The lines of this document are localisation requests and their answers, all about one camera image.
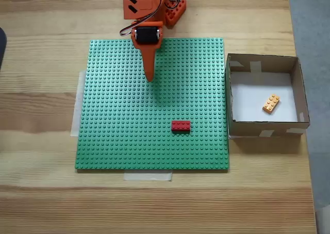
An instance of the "orange lego brick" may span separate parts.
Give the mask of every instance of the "orange lego brick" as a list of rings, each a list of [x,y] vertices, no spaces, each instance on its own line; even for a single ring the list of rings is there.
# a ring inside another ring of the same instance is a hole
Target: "orange lego brick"
[[[271,114],[276,105],[279,102],[279,96],[276,96],[275,94],[272,94],[270,98],[267,100],[267,102],[263,105],[262,109],[267,112],[268,114]]]

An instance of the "red lego brick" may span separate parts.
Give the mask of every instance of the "red lego brick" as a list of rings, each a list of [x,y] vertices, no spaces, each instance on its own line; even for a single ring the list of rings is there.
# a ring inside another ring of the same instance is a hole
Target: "red lego brick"
[[[190,132],[190,121],[172,121],[172,131]]]

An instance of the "box wall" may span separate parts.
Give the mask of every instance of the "box wall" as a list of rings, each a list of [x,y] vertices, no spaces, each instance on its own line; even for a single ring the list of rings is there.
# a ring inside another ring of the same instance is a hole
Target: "box wall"
[[[262,72],[290,73],[298,120],[303,112],[304,122],[236,122],[233,120],[231,72],[250,72],[251,61],[260,61]],[[226,62],[226,103],[229,134],[231,136],[259,136],[264,130],[271,136],[297,136],[309,126],[307,101],[300,63],[297,57],[228,54]]]

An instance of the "white paper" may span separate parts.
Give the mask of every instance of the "white paper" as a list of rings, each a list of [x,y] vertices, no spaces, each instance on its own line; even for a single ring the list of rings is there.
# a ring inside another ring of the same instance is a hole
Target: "white paper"
[[[238,122],[297,122],[290,75],[288,73],[232,72],[233,117]],[[271,114],[262,110],[276,94],[280,101]]]

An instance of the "gray floor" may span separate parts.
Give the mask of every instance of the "gray floor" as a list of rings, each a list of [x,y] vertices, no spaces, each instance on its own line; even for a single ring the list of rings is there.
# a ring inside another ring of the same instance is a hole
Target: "gray floor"
[[[330,204],[330,0],[290,0],[311,125],[307,130],[315,210]]]

